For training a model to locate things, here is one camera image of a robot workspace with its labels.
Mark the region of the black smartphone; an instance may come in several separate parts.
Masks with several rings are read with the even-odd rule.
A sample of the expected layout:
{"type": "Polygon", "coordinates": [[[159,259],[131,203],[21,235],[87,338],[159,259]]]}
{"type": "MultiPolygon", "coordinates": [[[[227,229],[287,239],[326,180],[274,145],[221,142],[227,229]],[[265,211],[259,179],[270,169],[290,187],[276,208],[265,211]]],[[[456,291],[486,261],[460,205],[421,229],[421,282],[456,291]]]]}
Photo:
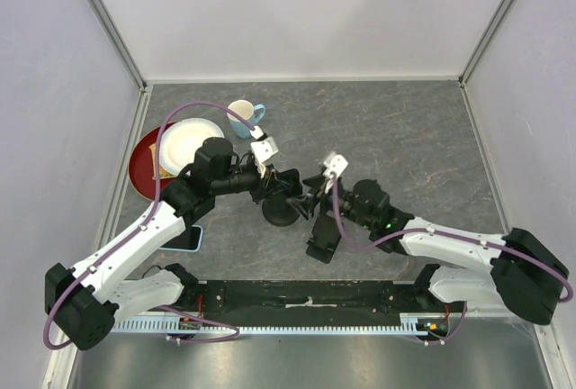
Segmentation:
{"type": "Polygon", "coordinates": [[[297,197],[302,194],[300,172],[296,168],[285,171],[273,169],[265,180],[265,199],[275,195],[297,197]]]}

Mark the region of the black round-base phone stand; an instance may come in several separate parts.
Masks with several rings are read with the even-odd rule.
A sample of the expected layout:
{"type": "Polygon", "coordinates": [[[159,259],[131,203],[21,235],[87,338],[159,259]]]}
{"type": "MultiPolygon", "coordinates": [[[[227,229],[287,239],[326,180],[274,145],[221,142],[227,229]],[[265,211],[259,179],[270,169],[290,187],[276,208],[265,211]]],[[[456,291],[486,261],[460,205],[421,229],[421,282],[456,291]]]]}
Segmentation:
{"type": "Polygon", "coordinates": [[[275,227],[288,227],[300,217],[283,196],[268,198],[262,204],[262,213],[265,220],[275,227]]]}

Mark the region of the black folding phone stand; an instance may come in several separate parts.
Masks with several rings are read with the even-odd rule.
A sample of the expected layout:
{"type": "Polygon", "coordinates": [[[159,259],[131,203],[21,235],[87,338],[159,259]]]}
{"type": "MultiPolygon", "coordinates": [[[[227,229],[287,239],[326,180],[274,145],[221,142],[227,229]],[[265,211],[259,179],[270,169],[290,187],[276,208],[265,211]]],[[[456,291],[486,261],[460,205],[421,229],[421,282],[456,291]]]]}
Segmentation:
{"type": "Polygon", "coordinates": [[[328,214],[316,219],[307,241],[306,255],[323,264],[329,264],[341,240],[336,220],[328,214]]]}

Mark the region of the blue-cased smartphone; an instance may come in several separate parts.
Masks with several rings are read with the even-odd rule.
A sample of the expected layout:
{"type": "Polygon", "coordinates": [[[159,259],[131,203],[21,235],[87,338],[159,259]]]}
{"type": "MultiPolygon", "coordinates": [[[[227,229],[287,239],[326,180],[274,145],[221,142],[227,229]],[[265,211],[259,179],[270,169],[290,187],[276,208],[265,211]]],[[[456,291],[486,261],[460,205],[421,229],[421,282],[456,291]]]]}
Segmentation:
{"type": "Polygon", "coordinates": [[[203,228],[199,225],[188,227],[182,234],[162,245],[161,249],[180,252],[199,252],[203,242],[203,228]]]}

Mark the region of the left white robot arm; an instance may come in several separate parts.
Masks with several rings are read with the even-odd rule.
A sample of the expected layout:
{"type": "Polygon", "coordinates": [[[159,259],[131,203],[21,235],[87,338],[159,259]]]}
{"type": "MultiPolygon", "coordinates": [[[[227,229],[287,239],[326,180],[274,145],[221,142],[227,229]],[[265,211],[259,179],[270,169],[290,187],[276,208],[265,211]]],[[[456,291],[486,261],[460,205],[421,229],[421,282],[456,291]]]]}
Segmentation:
{"type": "Polygon", "coordinates": [[[265,219],[282,226],[277,216],[288,211],[289,223],[299,215],[287,203],[302,192],[297,169],[277,170],[270,158],[276,153],[272,138],[252,143],[247,162],[232,162],[231,142],[214,137],[195,152],[145,212],[106,246],[70,268],[57,263],[44,281],[44,306],[48,319],[43,329],[47,348],[57,325],[67,336],[65,346],[88,350],[100,343],[113,326],[149,309],[173,305],[190,310],[197,301],[197,280],[182,266],[173,264],[156,275],[128,280],[128,275],[154,251],[167,244],[214,209],[220,195],[249,193],[261,204],[265,219]]]}

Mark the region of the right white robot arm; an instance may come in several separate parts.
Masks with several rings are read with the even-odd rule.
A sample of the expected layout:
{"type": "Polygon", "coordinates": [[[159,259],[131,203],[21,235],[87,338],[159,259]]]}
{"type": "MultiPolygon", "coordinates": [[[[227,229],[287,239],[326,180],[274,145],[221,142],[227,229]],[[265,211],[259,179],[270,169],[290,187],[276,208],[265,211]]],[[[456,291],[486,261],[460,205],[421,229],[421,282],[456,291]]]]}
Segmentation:
{"type": "Polygon", "coordinates": [[[347,237],[343,222],[351,221],[368,230],[369,249],[434,259],[411,291],[422,311],[474,303],[547,325],[557,305],[574,296],[568,268],[530,231],[482,234],[434,224],[394,207],[374,180],[361,180],[350,191],[318,176],[305,183],[309,192],[289,198],[289,205],[304,218],[331,222],[337,240],[347,237]]]}

